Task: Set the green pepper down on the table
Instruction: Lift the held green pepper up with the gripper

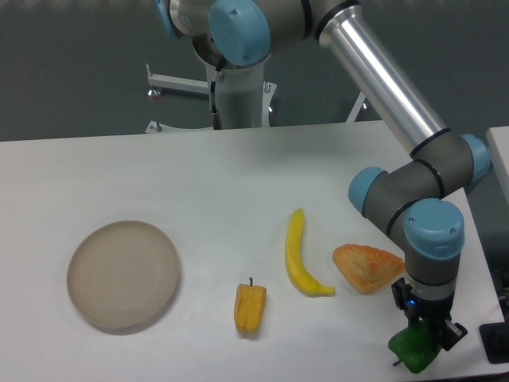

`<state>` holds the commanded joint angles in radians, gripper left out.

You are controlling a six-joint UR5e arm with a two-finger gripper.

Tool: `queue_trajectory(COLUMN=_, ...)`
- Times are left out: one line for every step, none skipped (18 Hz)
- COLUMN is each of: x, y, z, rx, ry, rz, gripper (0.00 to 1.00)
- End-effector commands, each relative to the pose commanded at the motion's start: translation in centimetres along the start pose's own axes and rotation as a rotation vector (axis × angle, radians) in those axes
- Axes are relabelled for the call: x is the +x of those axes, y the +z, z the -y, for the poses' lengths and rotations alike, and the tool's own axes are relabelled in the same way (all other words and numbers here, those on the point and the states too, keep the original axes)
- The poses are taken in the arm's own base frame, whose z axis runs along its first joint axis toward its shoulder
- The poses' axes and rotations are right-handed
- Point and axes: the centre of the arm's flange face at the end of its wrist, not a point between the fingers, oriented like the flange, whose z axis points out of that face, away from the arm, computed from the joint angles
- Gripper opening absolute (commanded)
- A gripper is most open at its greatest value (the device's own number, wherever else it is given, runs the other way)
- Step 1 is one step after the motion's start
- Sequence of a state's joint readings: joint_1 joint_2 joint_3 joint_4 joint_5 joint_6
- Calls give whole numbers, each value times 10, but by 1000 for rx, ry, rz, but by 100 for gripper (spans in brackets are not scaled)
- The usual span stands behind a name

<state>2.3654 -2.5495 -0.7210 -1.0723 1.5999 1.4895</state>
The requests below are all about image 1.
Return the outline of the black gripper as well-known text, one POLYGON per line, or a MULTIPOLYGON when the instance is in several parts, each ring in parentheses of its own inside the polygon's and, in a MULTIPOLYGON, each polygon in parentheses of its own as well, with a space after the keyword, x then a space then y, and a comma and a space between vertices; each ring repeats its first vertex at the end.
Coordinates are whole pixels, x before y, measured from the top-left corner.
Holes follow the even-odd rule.
POLYGON ((407 327, 420 321, 435 325, 435 347, 449 351, 467 334, 468 330, 451 321, 451 309, 456 290, 456 280, 442 285, 427 285, 414 279, 400 278, 390 286, 396 307, 406 317, 407 327))

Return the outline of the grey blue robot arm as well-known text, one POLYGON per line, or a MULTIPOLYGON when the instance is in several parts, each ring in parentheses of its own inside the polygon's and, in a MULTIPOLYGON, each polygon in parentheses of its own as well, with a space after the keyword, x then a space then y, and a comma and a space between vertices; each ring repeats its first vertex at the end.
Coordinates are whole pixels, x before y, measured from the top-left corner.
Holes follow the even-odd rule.
POLYGON ((216 130, 260 127, 262 81, 251 69, 286 46, 315 38, 344 66, 410 155, 394 172, 369 167, 348 197, 405 255, 396 306, 410 325, 425 323, 436 349, 467 333, 450 311, 464 246, 464 218, 446 197, 477 182, 491 164, 477 137, 456 135, 398 69, 363 19, 357 1, 158 1, 168 37, 191 37, 209 66, 208 98, 216 130))

